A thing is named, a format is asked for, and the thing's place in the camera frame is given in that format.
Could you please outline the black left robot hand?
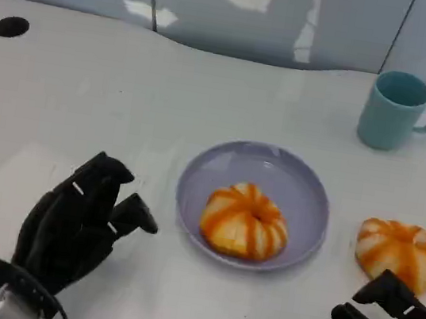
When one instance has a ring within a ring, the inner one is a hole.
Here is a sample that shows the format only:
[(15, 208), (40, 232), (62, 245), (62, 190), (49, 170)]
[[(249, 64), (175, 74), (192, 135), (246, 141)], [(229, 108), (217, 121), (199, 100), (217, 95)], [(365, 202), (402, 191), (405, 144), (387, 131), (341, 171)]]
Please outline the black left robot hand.
[(143, 199), (117, 199), (134, 175), (118, 159), (99, 152), (42, 196), (22, 223), (12, 263), (50, 293), (58, 294), (106, 259), (113, 244), (141, 229), (159, 231)]

